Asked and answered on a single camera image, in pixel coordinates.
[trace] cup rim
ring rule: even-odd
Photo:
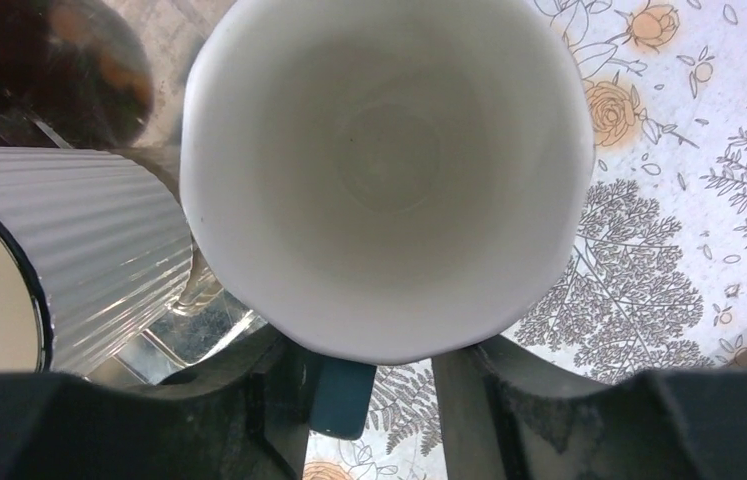
[[[209,265],[211,265],[215,255],[218,257],[221,256],[219,252],[222,249],[222,245],[209,238],[210,233],[207,231],[204,222],[201,221],[202,211],[207,206],[200,201],[199,188],[196,185],[196,177],[199,170],[198,155],[204,155],[205,153],[197,148],[194,132],[198,134],[200,122],[210,121],[198,115],[197,112],[201,110],[202,105],[213,101],[210,97],[210,92],[208,92],[209,89],[204,86],[206,84],[210,85],[216,78],[227,73],[216,65],[213,57],[218,52],[227,48],[230,38],[235,37],[234,31],[236,27],[246,24],[247,16],[251,15],[252,12],[274,8],[281,3],[281,0],[239,0],[226,13],[214,33],[212,33],[203,46],[188,77],[185,92],[184,131],[181,152],[181,200],[185,215],[190,220],[194,238],[201,245]],[[546,295],[552,285],[557,282],[558,277],[564,271],[570,258],[570,246],[573,243],[579,224],[581,206],[584,203],[587,188],[590,185],[591,173],[596,157],[594,133],[591,127],[590,111],[581,75],[566,45],[548,26],[540,23],[541,17],[539,17],[537,12],[530,9],[528,5],[518,1],[511,1],[510,3],[510,8],[515,9],[512,15],[522,15],[528,18],[527,21],[535,27],[534,32],[531,32],[530,35],[539,38],[542,43],[546,44],[547,52],[552,55],[551,58],[548,58],[548,62],[554,65],[553,72],[559,77],[561,89],[559,95],[569,105],[569,109],[562,112],[562,114],[564,114],[566,124],[568,125],[567,138],[571,139],[571,145],[575,145],[575,148],[571,147],[570,149],[572,157],[574,157],[570,163],[572,168],[575,169],[574,174],[578,179],[576,185],[580,187],[580,191],[574,193],[574,196],[578,197],[578,202],[575,205],[571,203],[570,208],[565,212],[566,221],[564,224],[567,228],[564,232],[559,232],[558,235],[558,238],[569,238],[570,242],[563,242],[563,248],[557,249],[552,258],[546,259],[545,265],[547,265],[547,268],[544,269],[544,272],[538,272],[539,274],[534,274],[535,272],[530,273],[530,275],[534,274],[534,281],[532,282],[536,286],[534,290],[540,293],[532,295],[533,298],[528,305],[524,306],[520,304],[511,307],[507,315],[493,319],[493,321],[489,320],[483,324],[483,329],[472,332],[472,335],[461,335],[458,338],[452,338],[449,342],[417,344],[412,352],[394,352],[388,351],[385,348],[374,351],[368,346],[359,343],[341,345],[339,347],[337,346],[339,342],[307,331],[304,325],[299,325],[300,322],[298,320],[295,321],[294,318],[275,315],[273,305],[269,301],[253,300],[254,296],[259,297],[260,295],[253,296],[252,291],[244,291],[245,289],[235,289],[233,287],[230,289],[232,295],[238,297],[244,304],[253,308],[265,319],[273,323],[282,333],[310,350],[346,360],[376,364],[409,363],[481,342],[510,327],[518,318],[526,314],[532,305]],[[228,271],[220,267],[219,263],[217,265],[217,267],[212,268],[221,283],[233,286],[245,283],[245,278],[242,279],[241,277],[246,275],[246,272]]]
[[[26,255],[25,250],[23,250],[23,247],[19,242],[17,242],[10,230],[8,230],[1,221],[0,242],[16,265],[23,283],[28,290],[30,307],[34,316],[38,338],[37,362],[33,370],[36,372],[49,370],[50,365],[52,364],[52,344],[54,334],[49,313],[49,305],[46,302],[46,294],[43,291],[43,286],[41,285],[40,279],[37,276],[34,266]]]

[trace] ribbed cup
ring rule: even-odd
[[[30,292],[43,296],[44,368],[90,373],[160,318],[188,279],[181,208],[117,155],[0,148],[0,225],[21,270],[32,270]]]

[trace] table surface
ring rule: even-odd
[[[607,383],[650,367],[747,367],[747,0],[512,1],[570,44],[597,164],[567,271],[504,335]],[[188,69],[234,0],[36,2],[63,27],[58,41],[97,49],[105,81],[151,99],[109,147],[179,141]],[[129,37],[108,39],[113,53],[96,37],[115,34],[74,21],[120,22],[112,10]],[[69,137],[77,120],[62,120]],[[228,325],[252,315],[212,308]],[[430,363],[377,378],[362,439],[313,435],[306,480],[446,478]]]

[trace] teal object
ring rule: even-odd
[[[309,428],[343,440],[360,438],[375,379],[375,365],[324,356]]]

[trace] tablecloth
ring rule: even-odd
[[[597,164],[567,270],[504,336],[606,383],[747,367],[747,0],[528,1],[579,65]],[[305,480],[446,478],[430,362],[377,380],[363,437],[313,435]]]

